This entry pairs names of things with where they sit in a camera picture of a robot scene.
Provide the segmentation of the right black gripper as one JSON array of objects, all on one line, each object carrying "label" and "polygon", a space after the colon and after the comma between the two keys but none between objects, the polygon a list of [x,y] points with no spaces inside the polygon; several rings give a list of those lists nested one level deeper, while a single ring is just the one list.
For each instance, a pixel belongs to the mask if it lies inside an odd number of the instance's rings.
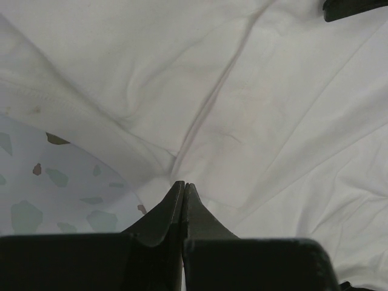
[{"label": "right black gripper", "polygon": [[326,0],[324,20],[333,22],[381,7],[387,7],[387,0]]}]

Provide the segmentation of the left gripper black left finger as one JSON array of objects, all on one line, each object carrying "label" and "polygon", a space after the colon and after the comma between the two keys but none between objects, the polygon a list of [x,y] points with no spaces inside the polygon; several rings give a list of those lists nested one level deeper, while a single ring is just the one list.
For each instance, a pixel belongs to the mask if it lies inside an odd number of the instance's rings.
[{"label": "left gripper black left finger", "polygon": [[2,290],[179,290],[185,184],[120,233],[1,238]]}]

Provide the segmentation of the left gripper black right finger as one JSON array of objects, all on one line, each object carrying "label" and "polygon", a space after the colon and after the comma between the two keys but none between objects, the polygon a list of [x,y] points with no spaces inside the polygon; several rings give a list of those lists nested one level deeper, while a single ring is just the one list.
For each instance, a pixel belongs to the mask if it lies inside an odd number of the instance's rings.
[{"label": "left gripper black right finger", "polygon": [[305,238],[242,239],[187,184],[182,206],[187,290],[339,290],[326,251]]}]

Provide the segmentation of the white t shirt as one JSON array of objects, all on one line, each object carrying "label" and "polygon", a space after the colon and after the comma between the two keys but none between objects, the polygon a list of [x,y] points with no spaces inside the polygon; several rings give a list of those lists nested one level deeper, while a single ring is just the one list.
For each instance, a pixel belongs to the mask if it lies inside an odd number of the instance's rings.
[{"label": "white t shirt", "polygon": [[387,289],[387,9],[2,1],[1,233],[118,232],[177,180]]}]

